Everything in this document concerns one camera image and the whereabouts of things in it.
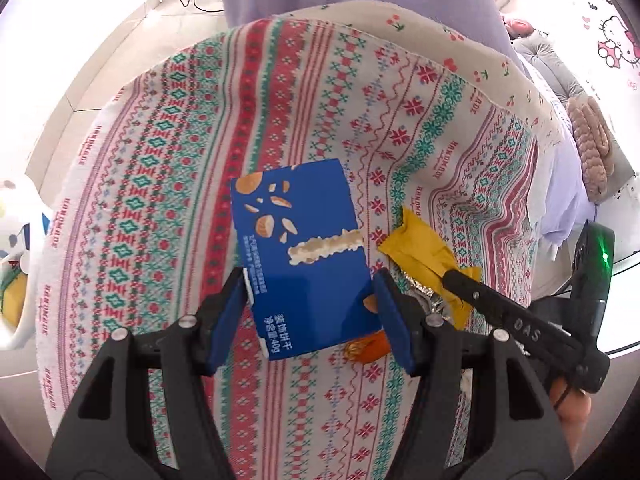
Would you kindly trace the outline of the person's right hand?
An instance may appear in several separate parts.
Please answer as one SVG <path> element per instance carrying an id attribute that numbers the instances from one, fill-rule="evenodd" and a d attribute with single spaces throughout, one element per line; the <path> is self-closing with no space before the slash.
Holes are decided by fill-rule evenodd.
<path id="1" fill-rule="evenodd" d="M 571 387 L 564 377 L 557 377 L 549 389 L 549 398 L 559 417 L 570 454 L 575 458 L 591 414 L 591 396 L 582 389 Z"/>

